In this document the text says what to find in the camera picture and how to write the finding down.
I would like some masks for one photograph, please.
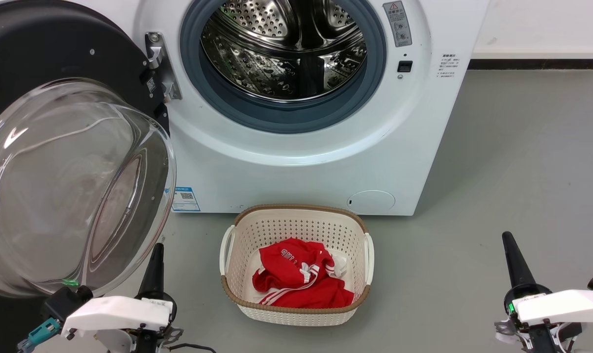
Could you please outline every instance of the beige plastic basket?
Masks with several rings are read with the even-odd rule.
[[[290,237],[323,243],[331,253],[346,257],[343,280],[355,293],[350,306],[299,309],[253,302],[252,274],[261,264],[258,249]],[[368,297],[374,263],[372,239],[363,221],[346,210],[323,206],[254,206],[238,215],[220,247],[222,286],[229,298],[251,319],[283,325],[344,324]]]

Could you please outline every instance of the brown basket rim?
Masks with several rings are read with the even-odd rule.
[[[243,217],[252,212],[259,211],[259,210],[314,210],[314,211],[323,211],[323,212],[331,212],[337,214],[343,214],[353,219],[353,221],[357,222],[360,225],[362,231],[364,233],[368,233],[368,228],[366,228],[366,224],[362,221],[357,214],[350,212],[348,210],[343,210],[342,208],[335,208],[329,206],[317,206],[317,205],[301,205],[298,203],[279,203],[279,204],[267,204],[267,205],[257,205],[247,208],[243,210],[242,213],[238,214],[235,218],[235,225],[237,226],[240,221],[242,221]],[[262,305],[258,303],[248,302],[246,300],[242,300],[236,295],[233,294],[231,288],[229,288],[229,284],[227,283],[227,277],[222,276],[222,289],[224,289],[227,296],[233,301],[233,303],[238,304],[240,306],[244,306],[245,308],[251,309],[258,309],[264,311],[274,311],[278,313],[290,313],[290,314],[316,314],[316,315],[323,315],[323,314],[342,314],[348,313],[349,311],[353,311],[357,309],[368,297],[368,293],[370,292],[370,284],[366,284],[364,290],[362,291],[361,295],[355,302],[350,304],[349,306],[344,306],[343,308],[328,308],[328,309],[309,309],[309,308],[284,308],[282,306],[271,306],[271,305]]]

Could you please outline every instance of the green light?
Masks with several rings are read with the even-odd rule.
[[[78,286],[78,282],[75,281],[74,279],[64,279],[63,285],[70,286],[70,287],[76,287],[76,286]]]

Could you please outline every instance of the clothes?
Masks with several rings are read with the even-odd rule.
[[[353,302],[353,293],[339,279],[346,271],[346,259],[335,257],[341,265],[337,268],[323,244],[290,238],[261,248],[259,253],[262,267],[253,275],[253,286],[267,292],[259,304],[341,308]]]

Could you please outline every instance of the metal hinge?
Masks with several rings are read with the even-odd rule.
[[[169,60],[168,49],[163,34],[159,32],[146,32],[146,52],[148,52],[148,66],[157,69],[163,87],[163,101],[181,99],[180,89]]]

